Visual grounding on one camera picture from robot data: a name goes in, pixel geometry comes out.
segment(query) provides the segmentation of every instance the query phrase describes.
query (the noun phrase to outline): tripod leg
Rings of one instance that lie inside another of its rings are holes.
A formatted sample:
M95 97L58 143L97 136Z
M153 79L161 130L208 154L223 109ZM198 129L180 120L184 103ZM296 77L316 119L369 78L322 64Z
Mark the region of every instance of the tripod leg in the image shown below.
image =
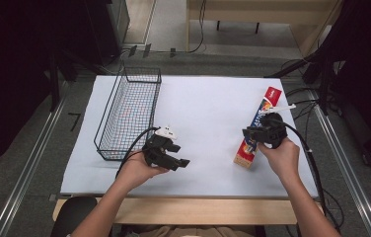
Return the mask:
M75 81L77 77L77 71L72 65L71 60L69 60L62 51L57 50L55 52L55 60L59 71L62 73L66 81Z
M49 67L50 67L50 93L52 97L52 105L50 111L53 112L56 109L56 105L60 100L57 65L53 53L49 57Z
M321 85L319 87L319 106L324 112L324 115L327 116L327 98L328 98L328 89L330 87L331 81L335 78L335 72L333 69L333 62L328 58L325 59L322 68L322 77Z
M321 74L322 67L323 65L321 63L313 63L309 65L308 69L306 69L302 76L303 81L306 84L314 83Z

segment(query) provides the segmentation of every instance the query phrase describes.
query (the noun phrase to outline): black wire basket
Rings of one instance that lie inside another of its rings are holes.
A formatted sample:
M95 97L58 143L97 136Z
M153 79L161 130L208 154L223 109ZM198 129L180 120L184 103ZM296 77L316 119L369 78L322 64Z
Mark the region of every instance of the black wire basket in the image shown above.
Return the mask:
M120 66L94 138L105 160L121 161L140 133L153 126L161 82L159 68ZM142 136L132 150L141 149L151 135Z

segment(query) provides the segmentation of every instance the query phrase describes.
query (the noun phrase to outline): red toothpaste box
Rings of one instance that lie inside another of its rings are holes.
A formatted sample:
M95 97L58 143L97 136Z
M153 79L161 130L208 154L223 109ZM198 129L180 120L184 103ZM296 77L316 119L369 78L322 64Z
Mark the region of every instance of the red toothpaste box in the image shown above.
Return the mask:
M280 98L280 95L280 90L273 87L268 87L261 101L260 107L257 110L256 116L254 117L253 122L251 122L251 126L261 126L260 119L264 115L262 115L260 111L265 111L271 107L275 107L277 105L278 99ZM234 162L245 168L250 168L251 164L253 164L256 152L257 143L253 140L250 140L248 137L245 137L238 149Z

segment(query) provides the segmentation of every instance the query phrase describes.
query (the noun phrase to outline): person's left hand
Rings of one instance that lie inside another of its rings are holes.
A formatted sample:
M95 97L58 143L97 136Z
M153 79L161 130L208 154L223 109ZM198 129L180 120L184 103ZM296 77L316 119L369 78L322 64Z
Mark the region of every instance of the person's left hand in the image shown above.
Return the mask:
M127 192L142 185L148 179L167 173L169 170L162 167L150 167L145 162L143 152L134 153L121 167L115 179Z

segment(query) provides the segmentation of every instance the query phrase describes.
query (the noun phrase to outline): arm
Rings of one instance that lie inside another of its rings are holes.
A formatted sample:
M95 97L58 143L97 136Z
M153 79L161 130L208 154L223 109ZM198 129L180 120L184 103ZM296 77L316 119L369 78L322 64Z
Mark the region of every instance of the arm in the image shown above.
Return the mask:
M109 236L114 218L127 194L148 179L166 172L168 170L161 167L149 167L142 152L131 156L103 198L75 229L71 237Z
M299 147L286 137L276 149L269 149L262 143L258 144L258 148L287 191L302 236L339 236L300 179Z

